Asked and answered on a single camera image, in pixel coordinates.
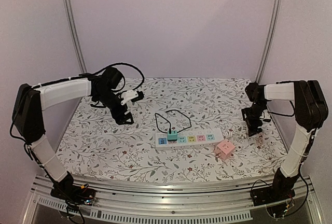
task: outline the power strip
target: power strip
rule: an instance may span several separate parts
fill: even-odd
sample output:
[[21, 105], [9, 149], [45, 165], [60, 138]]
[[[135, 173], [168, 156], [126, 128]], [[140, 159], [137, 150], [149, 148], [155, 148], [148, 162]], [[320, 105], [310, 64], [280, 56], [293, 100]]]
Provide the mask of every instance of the power strip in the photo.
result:
[[155, 142], [157, 150], [171, 150], [215, 146], [222, 140], [224, 136], [220, 129], [206, 129], [180, 132], [176, 141], [168, 141], [167, 134], [158, 132]]

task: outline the robotic arm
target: robotic arm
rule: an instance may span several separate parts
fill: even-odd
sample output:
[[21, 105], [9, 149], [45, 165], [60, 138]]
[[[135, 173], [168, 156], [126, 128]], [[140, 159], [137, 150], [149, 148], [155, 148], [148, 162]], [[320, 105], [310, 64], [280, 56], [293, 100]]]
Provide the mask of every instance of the robotic arm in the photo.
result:
[[133, 124], [133, 117], [126, 103], [129, 100], [132, 102], [141, 100], [144, 95], [141, 91], [133, 90], [115, 94], [119, 92], [115, 88], [123, 78], [123, 74], [110, 65], [102, 75], [84, 74], [33, 87], [28, 84], [20, 86], [12, 114], [12, 127], [15, 125], [23, 137], [16, 138], [25, 141], [24, 146], [28, 155], [35, 159], [52, 180], [53, 197], [66, 200], [73, 206], [90, 205], [95, 191], [87, 185], [81, 187], [73, 185], [73, 177], [60, 163], [47, 140], [42, 112], [65, 101], [91, 96], [94, 102], [103, 104], [98, 107], [109, 108], [117, 124]]
[[262, 131], [261, 115], [267, 109], [267, 102], [287, 100], [295, 102], [296, 131], [286, 159], [277, 170], [272, 186], [252, 191], [254, 204], [268, 204], [294, 196], [293, 186], [300, 176], [300, 167], [306, 160], [314, 138], [328, 115], [322, 89], [316, 80], [287, 81], [272, 85], [250, 83], [246, 94], [252, 103], [242, 109], [243, 120], [248, 127], [248, 135]]

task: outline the pink cube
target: pink cube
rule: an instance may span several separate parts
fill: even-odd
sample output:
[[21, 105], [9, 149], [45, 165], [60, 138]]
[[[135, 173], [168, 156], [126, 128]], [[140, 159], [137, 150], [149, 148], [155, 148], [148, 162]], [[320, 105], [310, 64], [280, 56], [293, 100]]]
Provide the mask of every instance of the pink cube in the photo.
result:
[[214, 149], [214, 153], [216, 153], [216, 156], [222, 160], [226, 160], [234, 150], [234, 144], [232, 144], [228, 139], [225, 139], [217, 144], [216, 148]]

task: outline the floral pattern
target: floral pattern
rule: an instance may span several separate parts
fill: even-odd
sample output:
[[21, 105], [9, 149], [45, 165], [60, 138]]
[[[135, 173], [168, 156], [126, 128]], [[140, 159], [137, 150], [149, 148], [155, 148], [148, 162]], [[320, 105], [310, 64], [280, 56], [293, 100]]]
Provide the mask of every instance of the floral pattern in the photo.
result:
[[[127, 79], [128, 89], [139, 79]], [[83, 98], [57, 151], [67, 170], [77, 175], [154, 183], [230, 180], [272, 174], [286, 150], [273, 122], [260, 135], [248, 137], [241, 108], [250, 106], [245, 79], [151, 78], [142, 85], [144, 99], [128, 103], [134, 124], [117, 125], [107, 108], [93, 108]], [[234, 130], [232, 156], [222, 161], [214, 147], [156, 150], [155, 112], [177, 128], [188, 126], [178, 109], [191, 118], [193, 129]], [[158, 125], [167, 124], [158, 119]]]

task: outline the pink power adapter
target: pink power adapter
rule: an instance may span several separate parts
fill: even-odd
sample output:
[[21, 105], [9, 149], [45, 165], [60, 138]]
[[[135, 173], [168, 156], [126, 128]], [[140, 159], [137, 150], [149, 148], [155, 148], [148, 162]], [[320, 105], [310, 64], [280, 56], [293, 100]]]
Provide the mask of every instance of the pink power adapter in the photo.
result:
[[226, 160], [232, 155], [232, 152], [235, 150], [234, 144], [232, 144], [228, 139], [221, 141], [214, 149], [214, 153], [218, 158]]

